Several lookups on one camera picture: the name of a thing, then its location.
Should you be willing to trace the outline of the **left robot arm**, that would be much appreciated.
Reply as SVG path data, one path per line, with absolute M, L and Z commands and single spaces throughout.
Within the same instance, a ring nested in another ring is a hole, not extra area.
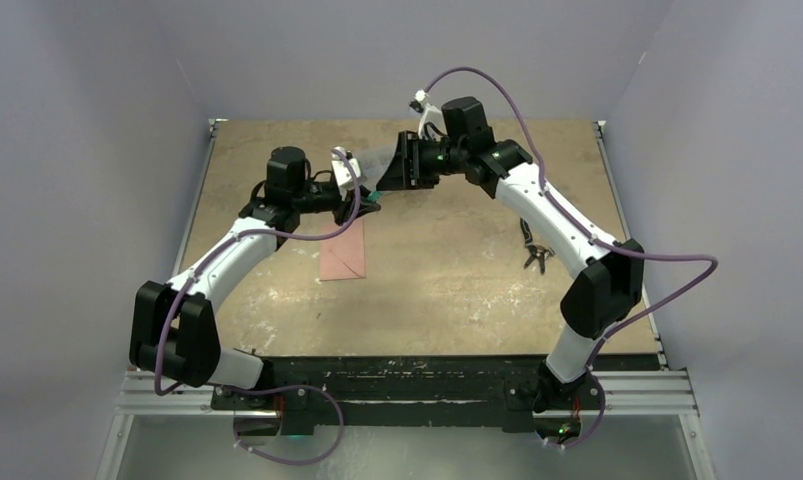
M 249 408 L 274 399 L 275 382 L 259 356 L 222 345 L 216 313 L 234 289 L 286 241 L 337 238 L 378 205 L 369 201 L 360 160 L 336 147 L 328 179 L 294 146 L 272 151 L 266 176 L 224 236 L 169 280 L 148 281 L 134 300 L 129 359 L 154 376 L 158 396 L 181 386 L 236 388 Z

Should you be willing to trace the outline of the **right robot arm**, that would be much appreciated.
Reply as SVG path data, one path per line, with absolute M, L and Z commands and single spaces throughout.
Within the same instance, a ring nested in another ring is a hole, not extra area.
M 380 191 L 432 189 L 441 177 L 461 174 L 541 235 L 565 266 L 572 284 L 560 302 L 564 330 L 548 354 L 538 381 L 541 399 L 561 407 L 578 391 L 603 334 L 642 300 L 642 246 L 620 243 L 591 222 L 549 181 L 531 153 L 513 139 L 498 140 L 482 103 L 465 96 L 435 107 L 419 91 L 410 106 L 425 127 L 438 114 L 439 139 L 423 130 L 403 131 Z

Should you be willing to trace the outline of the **pink envelope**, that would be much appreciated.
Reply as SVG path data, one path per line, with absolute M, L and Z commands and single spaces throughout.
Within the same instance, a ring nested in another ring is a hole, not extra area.
M 345 232 L 319 242 L 319 280 L 366 277 L 364 223 L 356 220 Z

